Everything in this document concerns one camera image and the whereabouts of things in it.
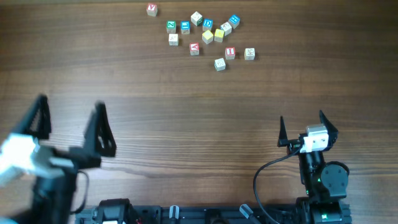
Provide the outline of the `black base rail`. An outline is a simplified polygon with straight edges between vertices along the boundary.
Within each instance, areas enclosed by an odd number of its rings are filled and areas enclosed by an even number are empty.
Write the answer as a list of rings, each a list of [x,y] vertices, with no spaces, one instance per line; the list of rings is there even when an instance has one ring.
[[[307,209],[302,206],[293,204],[278,204],[265,206],[266,212],[277,222],[285,224],[299,223],[336,223],[336,224],[352,224],[351,210],[349,205],[342,205],[341,212],[337,212],[329,208],[314,209],[308,215],[304,214]],[[169,209],[160,206],[135,206],[134,213],[138,220],[136,223],[142,224],[168,224],[171,223],[169,218]],[[206,224],[214,222],[227,223],[251,223],[238,207],[182,207],[179,210],[178,218],[175,223],[179,224]]]

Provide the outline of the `blue letter block left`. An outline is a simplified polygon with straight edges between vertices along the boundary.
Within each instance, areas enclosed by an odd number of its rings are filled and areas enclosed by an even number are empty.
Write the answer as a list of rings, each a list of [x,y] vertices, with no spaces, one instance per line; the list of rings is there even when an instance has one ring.
[[[190,22],[182,21],[180,23],[181,34],[190,34]]]

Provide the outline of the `yellow block right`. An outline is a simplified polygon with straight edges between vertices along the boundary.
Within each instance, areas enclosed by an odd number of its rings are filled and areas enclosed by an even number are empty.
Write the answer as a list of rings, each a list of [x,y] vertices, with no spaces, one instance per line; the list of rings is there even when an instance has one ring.
[[[215,42],[222,42],[224,38],[224,30],[216,29],[214,33],[214,41]]]

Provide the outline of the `yellow block left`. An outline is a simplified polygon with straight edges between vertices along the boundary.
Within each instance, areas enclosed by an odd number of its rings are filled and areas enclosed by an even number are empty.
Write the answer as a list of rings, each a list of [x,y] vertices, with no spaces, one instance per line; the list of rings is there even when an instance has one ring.
[[[213,41],[214,35],[210,30],[206,30],[204,33],[202,33],[202,40],[204,41],[205,44],[209,44]]]

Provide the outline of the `red I letter block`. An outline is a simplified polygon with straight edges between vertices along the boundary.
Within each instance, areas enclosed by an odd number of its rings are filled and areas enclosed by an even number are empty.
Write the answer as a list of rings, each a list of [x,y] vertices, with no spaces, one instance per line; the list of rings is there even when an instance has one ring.
[[[236,56],[236,51],[234,47],[225,48],[225,58],[226,60],[234,60]]]

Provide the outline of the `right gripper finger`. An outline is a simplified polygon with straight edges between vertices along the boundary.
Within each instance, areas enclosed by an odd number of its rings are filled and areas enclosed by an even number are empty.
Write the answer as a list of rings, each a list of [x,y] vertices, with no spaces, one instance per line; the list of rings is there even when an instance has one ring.
[[[319,117],[329,134],[338,134],[338,129],[329,121],[322,110],[319,111]]]
[[[287,131],[285,129],[285,123],[283,116],[280,117],[280,131],[279,131],[279,142],[287,142]]]

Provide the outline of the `red V letter block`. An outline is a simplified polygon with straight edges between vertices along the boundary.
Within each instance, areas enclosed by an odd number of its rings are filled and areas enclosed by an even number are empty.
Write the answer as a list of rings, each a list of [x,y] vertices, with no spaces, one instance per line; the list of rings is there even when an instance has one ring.
[[[149,3],[147,5],[146,11],[148,16],[156,17],[158,12],[158,7],[156,4]]]

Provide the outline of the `blue D letter block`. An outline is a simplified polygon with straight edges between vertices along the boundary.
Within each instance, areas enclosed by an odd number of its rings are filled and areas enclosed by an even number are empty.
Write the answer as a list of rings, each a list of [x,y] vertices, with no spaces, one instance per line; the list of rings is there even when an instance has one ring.
[[[211,19],[204,19],[202,27],[203,27],[203,32],[205,32],[207,30],[212,30],[213,21]]]

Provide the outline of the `blue block far right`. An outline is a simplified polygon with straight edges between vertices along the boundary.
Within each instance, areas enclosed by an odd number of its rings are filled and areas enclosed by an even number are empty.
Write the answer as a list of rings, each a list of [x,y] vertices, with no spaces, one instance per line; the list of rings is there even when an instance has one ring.
[[[235,14],[233,14],[233,15],[229,18],[228,22],[230,23],[230,25],[232,26],[232,28],[235,29],[235,28],[237,28],[237,26],[238,26],[239,23],[240,23],[240,17],[237,16],[237,15],[235,15]]]

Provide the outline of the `white green-sided block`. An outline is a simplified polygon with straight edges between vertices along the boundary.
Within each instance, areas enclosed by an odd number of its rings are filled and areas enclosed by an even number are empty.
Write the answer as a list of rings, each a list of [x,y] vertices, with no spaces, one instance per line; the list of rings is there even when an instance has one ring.
[[[198,11],[195,11],[190,18],[195,26],[199,26],[203,22],[203,16]]]

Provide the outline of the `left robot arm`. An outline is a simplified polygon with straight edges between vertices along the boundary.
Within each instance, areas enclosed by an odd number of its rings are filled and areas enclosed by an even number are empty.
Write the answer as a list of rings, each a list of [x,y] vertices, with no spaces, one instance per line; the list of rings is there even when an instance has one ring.
[[[32,205],[1,223],[67,223],[76,180],[80,173],[98,168],[103,157],[116,155],[116,143],[109,126],[105,103],[97,101],[81,147],[58,151],[40,144],[52,132],[46,95],[39,95],[1,144],[1,185],[24,174],[36,177]]]

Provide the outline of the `plain wooden picture block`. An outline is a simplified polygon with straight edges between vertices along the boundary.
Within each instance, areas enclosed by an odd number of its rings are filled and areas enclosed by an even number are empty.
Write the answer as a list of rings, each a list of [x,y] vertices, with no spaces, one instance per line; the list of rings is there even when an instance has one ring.
[[[178,44],[179,44],[178,34],[169,34],[169,45],[178,46]]]

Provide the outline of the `red A letter block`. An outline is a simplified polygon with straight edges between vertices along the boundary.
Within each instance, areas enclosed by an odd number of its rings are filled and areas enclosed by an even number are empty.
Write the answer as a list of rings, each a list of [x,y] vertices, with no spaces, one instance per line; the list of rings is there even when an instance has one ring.
[[[190,55],[199,55],[200,54],[200,46],[198,42],[190,43],[189,45]]]

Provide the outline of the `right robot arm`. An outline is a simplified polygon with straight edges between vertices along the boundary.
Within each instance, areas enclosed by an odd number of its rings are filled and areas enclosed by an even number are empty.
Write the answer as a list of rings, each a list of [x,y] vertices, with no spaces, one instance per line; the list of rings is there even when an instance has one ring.
[[[309,125],[297,139],[289,139],[284,119],[280,119],[277,145],[286,147],[289,156],[299,158],[301,183],[306,197],[296,200],[297,223],[351,223],[351,210],[342,202],[347,197],[349,168],[342,162],[326,162],[329,151],[338,138],[338,129],[319,112],[320,123]]]

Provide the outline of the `green Z letter block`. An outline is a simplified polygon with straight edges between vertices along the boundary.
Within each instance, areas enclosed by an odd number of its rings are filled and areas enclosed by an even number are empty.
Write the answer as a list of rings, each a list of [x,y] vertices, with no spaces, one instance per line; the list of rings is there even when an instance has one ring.
[[[167,21],[166,29],[168,34],[175,34],[177,30],[176,21]]]

